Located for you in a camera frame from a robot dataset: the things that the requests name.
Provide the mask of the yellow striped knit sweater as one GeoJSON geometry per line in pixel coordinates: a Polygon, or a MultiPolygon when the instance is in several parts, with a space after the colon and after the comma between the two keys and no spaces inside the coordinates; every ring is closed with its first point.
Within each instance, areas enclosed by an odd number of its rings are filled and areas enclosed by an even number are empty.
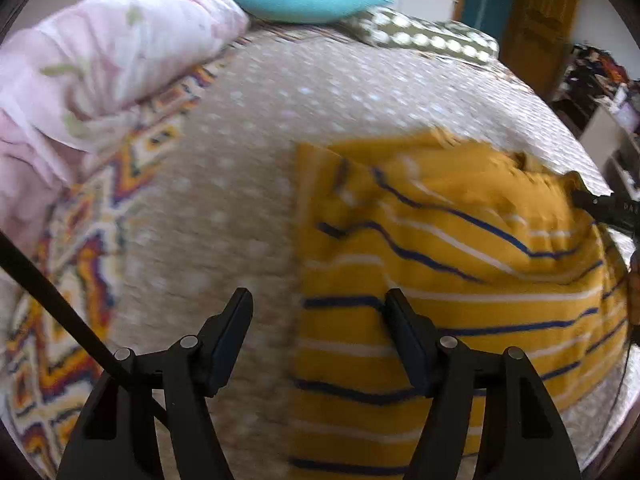
{"type": "Polygon", "coordinates": [[[290,475],[398,479],[431,403],[382,321],[399,288],[469,347],[522,348],[567,412],[622,360],[627,270],[575,172],[442,129],[296,150],[303,309],[290,475]]]}

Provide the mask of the white shelf unit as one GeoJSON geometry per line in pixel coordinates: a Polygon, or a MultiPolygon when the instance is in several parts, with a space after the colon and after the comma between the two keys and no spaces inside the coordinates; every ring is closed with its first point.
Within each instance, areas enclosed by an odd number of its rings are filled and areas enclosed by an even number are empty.
{"type": "Polygon", "coordinates": [[[639,198],[639,81],[610,52],[575,44],[550,101],[616,193],[639,198]]]}

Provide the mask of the brown wooden door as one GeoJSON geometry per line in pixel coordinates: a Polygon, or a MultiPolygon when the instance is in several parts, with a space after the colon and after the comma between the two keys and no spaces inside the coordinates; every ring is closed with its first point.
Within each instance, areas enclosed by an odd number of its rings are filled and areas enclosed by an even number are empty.
{"type": "MultiPolygon", "coordinates": [[[[454,18],[460,21],[464,0],[454,18]]],[[[578,0],[513,0],[506,31],[498,40],[499,60],[538,96],[548,100],[570,52],[578,0]]]]}

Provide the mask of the beige dotted quilted bedspread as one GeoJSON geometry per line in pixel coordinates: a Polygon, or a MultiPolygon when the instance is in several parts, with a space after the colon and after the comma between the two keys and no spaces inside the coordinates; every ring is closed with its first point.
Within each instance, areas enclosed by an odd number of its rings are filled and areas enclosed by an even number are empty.
{"type": "MultiPolygon", "coordinates": [[[[501,65],[375,49],[326,29],[253,32],[184,123],[141,202],[111,340],[139,352],[196,332],[232,292],[254,318],[230,384],[208,404],[239,479],[290,475],[293,358],[303,309],[295,251],[296,150],[442,129],[525,153],[608,189],[574,136],[501,65]]],[[[639,355],[562,416],[589,464],[639,397],[639,355]]]]}

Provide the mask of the olive white-dotted pillow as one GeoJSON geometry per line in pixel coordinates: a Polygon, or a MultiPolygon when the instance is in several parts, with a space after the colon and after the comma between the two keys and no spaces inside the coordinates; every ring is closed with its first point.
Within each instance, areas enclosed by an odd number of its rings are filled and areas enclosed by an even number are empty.
{"type": "Polygon", "coordinates": [[[498,41],[486,32],[457,21],[413,18],[385,6],[366,9],[338,24],[371,47],[416,50],[476,66],[489,65],[499,56],[498,41]]]}

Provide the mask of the pink floral duvet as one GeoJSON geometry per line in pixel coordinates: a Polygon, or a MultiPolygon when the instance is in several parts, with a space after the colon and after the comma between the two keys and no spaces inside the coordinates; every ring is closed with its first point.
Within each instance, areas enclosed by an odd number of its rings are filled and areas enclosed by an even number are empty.
{"type": "Polygon", "coordinates": [[[247,26],[233,0],[80,0],[2,44],[2,232],[31,255],[51,205],[134,128],[140,101],[247,26]]]}

